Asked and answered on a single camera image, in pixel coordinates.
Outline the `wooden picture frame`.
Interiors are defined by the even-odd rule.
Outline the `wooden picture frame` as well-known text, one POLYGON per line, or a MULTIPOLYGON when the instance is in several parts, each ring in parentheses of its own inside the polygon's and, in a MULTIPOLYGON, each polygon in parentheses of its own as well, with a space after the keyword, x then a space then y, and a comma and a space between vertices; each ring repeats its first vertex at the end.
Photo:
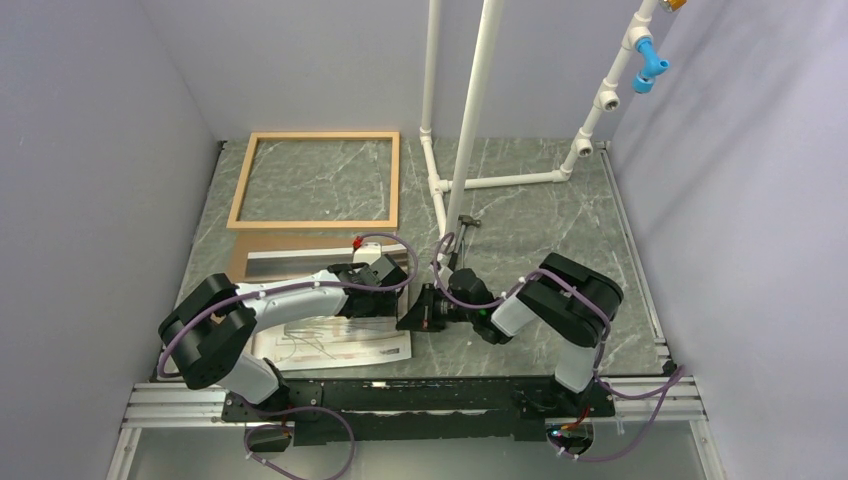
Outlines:
POLYGON ((284 132, 254 131, 250 134, 244 160, 227 218, 226 228, 233 231, 395 231, 399 226, 400 213, 400 133, 398 131, 331 131, 331 132, 284 132), (388 218, 385 220, 301 220, 301 221, 247 221, 240 214, 248 190, 249 176, 258 145, 263 140, 322 140, 322 141, 390 141, 390 175, 388 218))

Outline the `clear glass pane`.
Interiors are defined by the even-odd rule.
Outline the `clear glass pane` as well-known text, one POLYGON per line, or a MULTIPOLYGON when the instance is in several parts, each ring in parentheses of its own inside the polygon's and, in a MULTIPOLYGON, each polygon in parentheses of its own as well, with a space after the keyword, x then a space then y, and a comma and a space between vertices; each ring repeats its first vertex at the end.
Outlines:
POLYGON ((351 263, 351 248, 325 248, 250 252, 247 254, 243 280, 287 280, 311 275, 328 266, 351 263))

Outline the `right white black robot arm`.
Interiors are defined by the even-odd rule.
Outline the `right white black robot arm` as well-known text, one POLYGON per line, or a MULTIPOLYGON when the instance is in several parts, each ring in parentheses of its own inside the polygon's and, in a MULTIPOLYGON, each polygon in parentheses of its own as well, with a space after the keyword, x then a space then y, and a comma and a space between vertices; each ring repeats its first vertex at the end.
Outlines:
POLYGON ((574 415, 589 402, 602 346, 623 298, 612 279, 551 253, 500 298, 470 268, 453 271, 446 282, 427 283, 396 328, 433 333, 451 322, 465 322, 486 342, 501 345, 531 323, 542 322, 564 339, 553 374, 552 404, 560 413, 574 415))

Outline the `printed plant photo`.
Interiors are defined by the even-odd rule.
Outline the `printed plant photo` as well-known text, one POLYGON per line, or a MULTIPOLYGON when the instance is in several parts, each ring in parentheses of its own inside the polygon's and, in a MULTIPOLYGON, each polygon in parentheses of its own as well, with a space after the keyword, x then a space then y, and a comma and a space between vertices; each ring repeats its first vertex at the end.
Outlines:
POLYGON ((392 317, 314 317, 255 334, 249 351, 281 371, 336 369, 408 360, 412 341, 392 317))

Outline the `brown fibreboard backing panel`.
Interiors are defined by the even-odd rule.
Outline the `brown fibreboard backing panel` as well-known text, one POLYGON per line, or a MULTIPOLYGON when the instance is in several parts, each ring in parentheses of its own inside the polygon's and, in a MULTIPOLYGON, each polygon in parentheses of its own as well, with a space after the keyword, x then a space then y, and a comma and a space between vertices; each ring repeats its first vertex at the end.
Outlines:
POLYGON ((230 263, 226 269, 226 275, 235 283, 261 283, 247 282, 243 280, 244 268, 247 254, 250 252, 265 252, 278 250, 303 250, 303 249, 325 249, 325 248, 351 248, 353 238, 316 236, 316 235, 286 235, 277 233, 240 233, 236 237, 230 257, 230 263))

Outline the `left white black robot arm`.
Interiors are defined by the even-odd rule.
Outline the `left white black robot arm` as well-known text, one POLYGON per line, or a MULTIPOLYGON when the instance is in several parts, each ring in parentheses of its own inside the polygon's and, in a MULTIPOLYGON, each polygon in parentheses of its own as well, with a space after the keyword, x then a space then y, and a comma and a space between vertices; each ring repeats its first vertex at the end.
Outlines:
POLYGON ((387 254, 266 284, 213 274, 160 324, 164 349, 157 372, 166 377, 166 364, 173 362, 188 388, 223 387, 261 419, 275 419, 289 404, 290 387, 272 360, 247 351, 253 335, 317 317, 388 317, 410 281, 410 273, 387 254))

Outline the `yellow black screwdriver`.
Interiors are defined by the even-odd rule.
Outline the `yellow black screwdriver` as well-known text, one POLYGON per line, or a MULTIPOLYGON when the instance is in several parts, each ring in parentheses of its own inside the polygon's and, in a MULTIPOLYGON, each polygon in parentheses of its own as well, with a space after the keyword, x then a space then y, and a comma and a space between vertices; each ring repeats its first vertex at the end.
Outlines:
POLYGON ((463 249, 464 238, 465 238, 466 232, 467 232, 467 226, 461 225, 460 229, 458 231, 458 234, 456 236, 456 241, 454 243, 453 251, 452 251, 452 254, 451 254, 451 259, 450 259, 450 262, 449 262, 449 267, 452 270, 455 270, 457 265, 460 263, 460 258, 461 258, 461 253, 462 253, 462 249, 463 249))

